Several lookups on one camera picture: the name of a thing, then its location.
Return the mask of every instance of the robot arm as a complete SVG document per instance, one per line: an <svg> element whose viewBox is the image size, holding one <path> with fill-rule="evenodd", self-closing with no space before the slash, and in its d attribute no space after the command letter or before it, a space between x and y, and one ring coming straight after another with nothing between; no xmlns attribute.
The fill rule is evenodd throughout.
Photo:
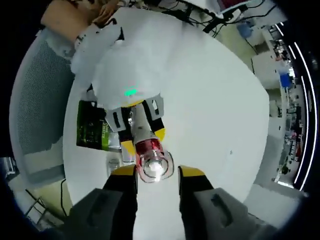
<svg viewBox="0 0 320 240"><path fill-rule="evenodd" d="M67 240L128 240L138 209L135 165L112 172L103 189L94 189L70 211L60 231Z"/></svg>
<svg viewBox="0 0 320 240"><path fill-rule="evenodd" d="M248 215L247 207L213 188L205 174L179 166L180 212L187 240L264 239L266 231ZM103 189L77 203L59 229L67 240L131 240L138 210L135 165L112 172ZM268 234L275 229L267 228Z"/></svg>

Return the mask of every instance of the person's hand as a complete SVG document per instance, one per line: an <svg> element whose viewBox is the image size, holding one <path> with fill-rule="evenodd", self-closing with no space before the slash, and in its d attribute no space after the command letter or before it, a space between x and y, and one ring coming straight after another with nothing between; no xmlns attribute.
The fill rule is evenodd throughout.
<svg viewBox="0 0 320 240"><path fill-rule="evenodd" d="M100 10L99 16L92 22L97 25L104 25L118 9L119 1L120 0L110 0L107 4L103 5Z"/></svg>

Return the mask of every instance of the desk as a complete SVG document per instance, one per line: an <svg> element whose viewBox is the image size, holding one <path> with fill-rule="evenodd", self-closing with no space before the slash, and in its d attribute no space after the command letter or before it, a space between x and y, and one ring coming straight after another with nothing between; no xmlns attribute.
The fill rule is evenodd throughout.
<svg viewBox="0 0 320 240"><path fill-rule="evenodd" d="M196 27L143 9L120 8L114 17L123 28L126 41L146 41L147 37L148 43L159 51L172 48L161 95L166 128L163 145L173 156L175 173L159 183L138 181L134 238L183 239L177 166L203 170L214 187L224 188L243 202L265 150L268 94L236 55ZM149 25L148 30L157 30L157 34L143 33L144 24ZM162 44L166 43L169 27L177 35L173 46ZM76 146L82 91L74 82L63 132L64 168L73 204L94 188L103 187L107 158L116 154Z"/></svg>

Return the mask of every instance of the gray chair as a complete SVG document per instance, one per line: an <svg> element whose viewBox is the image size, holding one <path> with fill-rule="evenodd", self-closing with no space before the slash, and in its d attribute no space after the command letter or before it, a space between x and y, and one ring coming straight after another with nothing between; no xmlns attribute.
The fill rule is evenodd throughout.
<svg viewBox="0 0 320 240"><path fill-rule="evenodd" d="M10 100L11 144L26 188L65 178L62 136L74 75L48 46L50 34L41 31L25 54Z"/></svg>

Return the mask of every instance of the green snack bag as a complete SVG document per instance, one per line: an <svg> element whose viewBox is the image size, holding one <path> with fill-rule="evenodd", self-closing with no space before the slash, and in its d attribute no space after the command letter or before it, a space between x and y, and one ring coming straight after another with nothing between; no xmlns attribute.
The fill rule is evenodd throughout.
<svg viewBox="0 0 320 240"><path fill-rule="evenodd" d="M119 152L109 148L110 127L103 108L91 101L80 101L78 105L76 145L84 148Z"/></svg>

